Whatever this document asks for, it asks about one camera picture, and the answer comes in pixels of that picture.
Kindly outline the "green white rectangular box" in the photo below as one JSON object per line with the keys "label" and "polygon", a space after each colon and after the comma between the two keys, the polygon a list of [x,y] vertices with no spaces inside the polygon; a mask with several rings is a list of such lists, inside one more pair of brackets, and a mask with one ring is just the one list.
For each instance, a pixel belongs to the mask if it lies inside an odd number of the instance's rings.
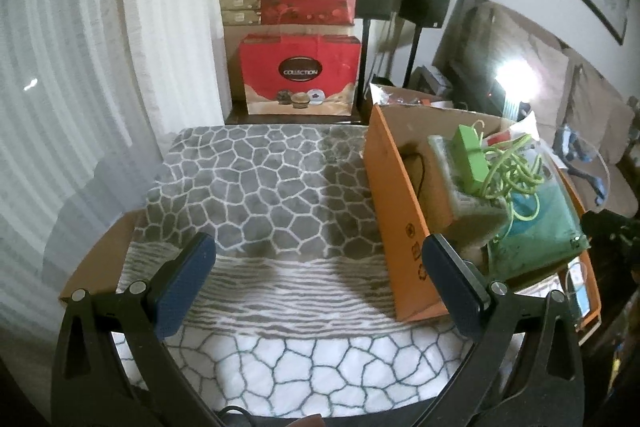
{"label": "green white rectangular box", "polygon": [[427,138],[425,147],[424,215],[432,233],[442,234],[462,257],[485,247],[509,222],[506,203],[464,191],[462,174],[454,165],[450,141]]}

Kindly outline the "lime green power bank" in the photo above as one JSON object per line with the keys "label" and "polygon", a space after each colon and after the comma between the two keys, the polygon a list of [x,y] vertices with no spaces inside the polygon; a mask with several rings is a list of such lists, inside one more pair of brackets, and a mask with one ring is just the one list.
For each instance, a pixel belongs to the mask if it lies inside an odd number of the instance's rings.
{"label": "lime green power bank", "polygon": [[470,126],[460,124],[451,140],[451,155],[466,193],[478,195],[489,173],[480,136]]}

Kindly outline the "beige sofa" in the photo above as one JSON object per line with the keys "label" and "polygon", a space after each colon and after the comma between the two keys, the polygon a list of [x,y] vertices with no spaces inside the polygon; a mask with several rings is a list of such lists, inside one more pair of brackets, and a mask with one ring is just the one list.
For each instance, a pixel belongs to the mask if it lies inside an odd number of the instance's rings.
{"label": "beige sofa", "polygon": [[524,15],[490,0],[457,0],[434,58],[454,101],[499,116],[509,95],[534,113],[541,138],[569,127],[591,159],[577,169],[600,178],[604,209],[639,212],[639,170],[630,165],[629,133],[639,116],[582,55]]}

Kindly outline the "grey white patterned blanket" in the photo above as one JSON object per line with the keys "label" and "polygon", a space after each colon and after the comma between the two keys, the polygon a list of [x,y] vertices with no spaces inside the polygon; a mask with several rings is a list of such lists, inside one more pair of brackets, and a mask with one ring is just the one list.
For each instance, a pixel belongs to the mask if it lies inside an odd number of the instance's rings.
{"label": "grey white patterned blanket", "polygon": [[438,395],[471,343],[396,320],[359,126],[182,130],[146,196],[118,285],[198,233],[216,261],[167,347],[203,401],[260,416],[352,416]]}

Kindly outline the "open cardboard box with clutter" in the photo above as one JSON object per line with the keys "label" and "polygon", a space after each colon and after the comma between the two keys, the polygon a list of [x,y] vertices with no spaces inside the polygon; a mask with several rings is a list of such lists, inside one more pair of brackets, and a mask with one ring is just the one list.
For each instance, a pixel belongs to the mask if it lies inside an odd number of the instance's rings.
{"label": "open cardboard box with clutter", "polygon": [[454,103],[437,95],[399,88],[382,77],[374,77],[369,83],[367,99],[372,105],[433,106],[454,108]]}

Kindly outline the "stacked gold boxes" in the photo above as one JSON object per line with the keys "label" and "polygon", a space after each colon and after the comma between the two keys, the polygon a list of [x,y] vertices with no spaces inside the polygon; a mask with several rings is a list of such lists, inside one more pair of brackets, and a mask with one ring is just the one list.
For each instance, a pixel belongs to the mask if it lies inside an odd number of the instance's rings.
{"label": "stacked gold boxes", "polygon": [[219,0],[224,26],[254,26],[262,23],[262,0]]}

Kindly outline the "orange cardboard box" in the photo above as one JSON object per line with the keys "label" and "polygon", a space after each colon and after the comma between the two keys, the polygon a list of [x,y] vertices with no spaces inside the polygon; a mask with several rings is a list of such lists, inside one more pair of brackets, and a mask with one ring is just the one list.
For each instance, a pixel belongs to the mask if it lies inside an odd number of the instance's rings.
{"label": "orange cardboard box", "polygon": [[[551,159],[539,139],[536,126],[524,121],[513,124],[497,116],[433,106],[373,107],[363,162],[382,236],[395,313],[400,321],[420,321],[448,314],[422,263],[424,239],[437,234],[430,231],[424,215],[425,147],[431,135],[440,135],[451,145],[460,124],[473,127],[480,136],[489,167],[483,190],[475,196],[490,200],[500,198],[504,202],[503,191],[500,188],[491,190],[489,185],[496,177],[500,161],[528,141],[538,142]],[[469,258],[457,253],[476,265],[489,280],[495,280],[488,273],[487,245],[468,251]],[[527,284],[503,282],[518,291],[550,277],[567,263]]]}

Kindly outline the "blue headset on sofa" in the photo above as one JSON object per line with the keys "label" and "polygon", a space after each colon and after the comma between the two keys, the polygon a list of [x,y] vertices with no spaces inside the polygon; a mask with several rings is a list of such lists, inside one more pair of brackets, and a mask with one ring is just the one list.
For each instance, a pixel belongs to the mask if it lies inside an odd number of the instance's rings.
{"label": "blue headset on sofa", "polygon": [[[552,150],[570,176],[576,176],[588,183],[593,191],[593,204],[597,208],[603,208],[610,194],[611,175],[597,147],[585,140],[568,124],[563,124],[554,132]],[[597,162],[602,171],[600,176],[584,169],[585,165],[596,165]]]}

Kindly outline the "right black speaker on stand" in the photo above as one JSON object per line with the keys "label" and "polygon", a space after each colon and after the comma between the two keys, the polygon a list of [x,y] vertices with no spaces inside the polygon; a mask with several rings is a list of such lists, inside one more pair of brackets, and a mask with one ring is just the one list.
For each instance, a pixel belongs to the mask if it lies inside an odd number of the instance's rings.
{"label": "right black speaker on stand", "polygon": [[450,0],[401,0],[398,16],[414,25],[412,43],[402,87],[407,89],[423,29],[441,28]]}

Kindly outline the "white curtain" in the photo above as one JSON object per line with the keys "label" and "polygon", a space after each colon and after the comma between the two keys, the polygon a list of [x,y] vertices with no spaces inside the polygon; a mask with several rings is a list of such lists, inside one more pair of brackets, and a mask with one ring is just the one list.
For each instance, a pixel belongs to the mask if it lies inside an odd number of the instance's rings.
{"label": "white curtain", "polygon": [[1,0],[1,332],[46,341],[86,252],[230,94],[214,0]]}

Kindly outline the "red Collection gift bag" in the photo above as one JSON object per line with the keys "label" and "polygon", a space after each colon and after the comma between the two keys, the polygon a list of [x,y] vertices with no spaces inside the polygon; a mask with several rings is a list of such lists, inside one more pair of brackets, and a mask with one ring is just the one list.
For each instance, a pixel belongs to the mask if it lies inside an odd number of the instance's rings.
{"label": "red Collection gift bag", "polygon": [[250,115],[349,116],[361,43],[345,35],[249,35],[239,46]]}

